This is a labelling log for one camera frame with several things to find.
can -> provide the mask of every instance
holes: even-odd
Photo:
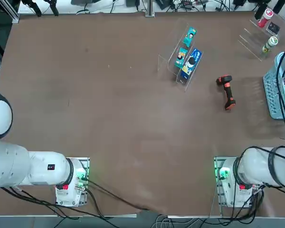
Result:
[[[262,47],[262,52],[267,53],[271,48],[275,47],[278,44],[278,39],[276,37],[271,37]]]
[[[265,24],[267,23],[267,21],[269,21],[273,15],[274,15],[273,11],[271,9],[267,8],[265,10],[265,12],[263,13],[263,16],[260,19],[260,21],[257,23],[257,25],[260,28],[263,28],[265,26]]]

blue snack box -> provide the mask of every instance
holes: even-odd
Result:
[[[194,71],[196,65],[199,63],[201,55],[202,55],[202,52],[197,50],[196,48],[192,51],[186,64],[181,69],[181,72],[180,72],[181,79],[188,80],[190,78],[191,73]]]

red can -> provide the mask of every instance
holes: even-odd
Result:
[[[267,21],[269,21],[273,15],[274,15],[273,11],[267,8],[265,12],[263,13],[262,18],[258,22],[258,26],[261,28],[264,27]]]

white cable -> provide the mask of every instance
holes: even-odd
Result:
[[[167,224],[167,223],[169,224],[168,227],[170,228],[170,225],[171,225],[170,220],[169,220],[168,218],[164,218],[164,219],[161,221],[161,228],[162,228],[162,225],[163,225],[163,224],[165,224],[165,227],[166,227],[166,224]]]
[[[215,199],[215,196],[216,196],[216,193],[217,193],[217,190],[218,190],[218,189],[217,189],[217,183],[215,183],[215,184],[216,184],[216,185],[215,185],[215,190],[214,190],[214,194],[213,194],[213,199],[212,199],[210,214],[209,214],[209,216],[208,216],[207,218],[205,218],[205,219],[209,219],[209,218],[211,217],[211,214],[212,214],[212,211],[213,211],[214,199]],[[158,218],[160,218],[161,216],[164,216],[164,219],[163,219],[162,221],[158,222]],[[169,224],[169,228],[170,228],[171,222],[170,222],[169,219],[168,219],[169,222],[164,222],[166,219],[168,219],[168,218],[166,218],[165,215],[159,215],[159,216],[157,216],[156,221],[152,224],[151,228],[153,228],[154,225],[155,225],[156,228],[158,228],[158,227],[157,227],[157,223],[160,223],[160,224],[161,224],[161,227],[160,227],[160,228],[162,228],[162,224]],[[193,224],[195,224],[195,223],[199,220],[198,218],[192,218],[191,220],[189,220],[188,222],[185,222],[185,223],[183,223],[183,222],[173,222],[173,224],[188,224],[188,223],[191,223],[194,219],[196,219],[196,220],[195,220],[192,224],[190,224],[190,226],[187,227],[187,228],[190,228]]]
[[[157,224],[158,224],[158,223],[169,224],[169,226],[171,225],[170,220],[169,220],[169,222],[163,222],[163,220],[158,222],[158,218],[159,218],[160,216],[164,216],[164,217],[165,217],[165,215],[159,215],[159,216],[156,218],[156,221],[152,224],[151,228],[153,228],[154,225],[155,225],[155,227],[157,228]],[[192,218],[192,219],[190,219],[188,222],[173,222],[173,224],[183,224],[183,225],[186,225],[186,224],[191,223],[193,220],[195,220],[195,221],[194,221],[191,225],[193,225],[194,223],[196,223],[196,222],[198,221],[198,218]]]
[[[163,216],[163,219],[166,218],[165,215],[159,215],[159,216],[157,216],[157,218],[156,218],[156,220],[155,220],[155,227],[156,227],[156,228],[157,228],[158,218],[160,218],[161,216]]]

teal package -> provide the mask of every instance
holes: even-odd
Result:
[[[178,68],[182,68],[187,52],[188,51],[186,49],[180,48],[176,61],[174,63],[175,66],[177,66]]]
[[[184,40],[183,40],[183,43],[189,48],[190,47],[190,44],[191,44],[191,41],[193,40],[193,37],[195,36],[195,34],[197,33],[197,31],[193,28],[193,27],[190,27]]]

